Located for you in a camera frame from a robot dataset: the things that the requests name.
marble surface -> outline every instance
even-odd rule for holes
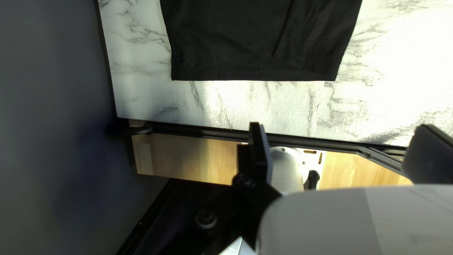
[[[171,81],[158,0],[100,0],[118,116],[407,146],[453,135],[453,0],[363,0],[335,82]]]

bolt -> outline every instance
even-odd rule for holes
[[[195,216],[195,222],[202,229],[210,229],[217,223],[217,215],[210,210],[199,210]]]
[[[241,178],[239,178],[239,183],[242,186],[250,189],[253,189],[256,186],[255,180],[249,176],[242,176]]]

black cloth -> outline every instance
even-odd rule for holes
[[[361,0],[160,0],[172,80],[334,81]]]

